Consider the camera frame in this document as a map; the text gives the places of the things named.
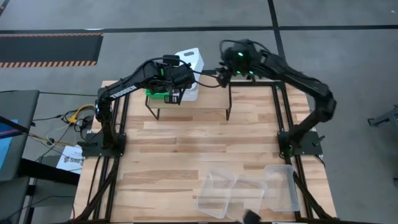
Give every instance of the black floor mat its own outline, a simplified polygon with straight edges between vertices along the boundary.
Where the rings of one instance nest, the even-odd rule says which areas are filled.
[[[96,65],[104,34],[0,35],[0,68]]]

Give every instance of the concrete floor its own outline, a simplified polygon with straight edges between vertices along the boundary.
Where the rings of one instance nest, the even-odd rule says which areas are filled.
[[[274,2],[280,26],[398,24],[398,2],[394,0]],[[0,30],[271,24],[266,0],[11,0],[0,17]],[[326,135],[322,146],[338,216],[396,223],[398,189],[392,176],[398,174],[398,141],[390,134],[389,124],[372,128],[366,119],[398,103],[394,90],[398,30],[282,31],[281,35],[290,65],[327,83],[338,102],[334,119],[317,127]],[[105,34],[97,66],[0,68],[0,90],[95,94],[103,80],[125,77],[147,58],[191,47],[199,47],[205,68],[213,69],[219,58],[218,42],[243,38],[277,50],[273,31]],[[54,116],[93,101],[86,96],[40,95],[35,117]],[[62,125],[60,121],[43,121],[32,132],[46,135]],[[65,140],[73,142],[73,135],[68,133]],[[45,151],[29,141],[24,157],[36,159]],[[73,189],[62,194],[73,195]],[[33,223],[67,220],[70,202],[55,204],[38,208]]]

